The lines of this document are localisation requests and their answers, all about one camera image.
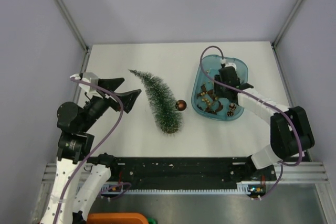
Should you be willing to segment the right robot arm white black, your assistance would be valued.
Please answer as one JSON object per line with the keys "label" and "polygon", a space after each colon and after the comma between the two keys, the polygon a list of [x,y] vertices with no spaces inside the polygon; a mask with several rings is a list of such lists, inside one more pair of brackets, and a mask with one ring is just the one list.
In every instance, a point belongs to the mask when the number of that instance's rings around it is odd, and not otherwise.
{"label": "right robot arm white black", "polygon": [[282,162],[315,145],[312,129],[304,108],[288,107],[265,98],[251,84],[241,83],[233,66],[225,64],[214,79],[214,92],[219,98],[240,106],[261,118],[270,126],[270,143],[248,156],[245,175],[256,180],[264,174],[264,168]]}

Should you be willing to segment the small green christmas tree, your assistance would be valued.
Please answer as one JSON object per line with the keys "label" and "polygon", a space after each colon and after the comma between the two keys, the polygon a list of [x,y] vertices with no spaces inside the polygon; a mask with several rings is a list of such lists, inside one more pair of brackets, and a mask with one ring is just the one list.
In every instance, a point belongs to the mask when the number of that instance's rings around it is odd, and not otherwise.
{"label": "small green christmas tree", "polygon": [[153,114],[155,124],[164,134],[177,133],[183,123],[183,116],[176,108],[176,99],[164,80],[150,72],[130,70],[140,79]]}

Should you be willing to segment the dark red ball ornament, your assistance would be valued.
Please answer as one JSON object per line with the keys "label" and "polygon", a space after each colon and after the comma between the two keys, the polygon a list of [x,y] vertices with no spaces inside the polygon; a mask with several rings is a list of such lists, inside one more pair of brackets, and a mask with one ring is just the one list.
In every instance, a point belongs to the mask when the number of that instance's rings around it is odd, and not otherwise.
{"label": "dark red ball ornament", "polygon": [[177,100],[175,107],[178,111],[184,111],[187,108],[187,103],[184,100]]}

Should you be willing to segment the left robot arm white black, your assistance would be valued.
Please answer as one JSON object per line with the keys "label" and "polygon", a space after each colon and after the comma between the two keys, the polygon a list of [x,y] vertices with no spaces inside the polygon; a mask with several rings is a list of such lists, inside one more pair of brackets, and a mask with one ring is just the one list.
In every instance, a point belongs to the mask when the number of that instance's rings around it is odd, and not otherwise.
{"label": "left robot arm white black", "polygon": [[90,95],[84,107],[65,102],[57,110],[58,141],[55,180],[41,223],[86,223],[89,211],[108,180],[119,174],[116,158],[94,156],[88,130],[111,108],[129,113],[141,90],[116,93],[124,78],[100,79],[94,73],[74,74],[71,81]]}

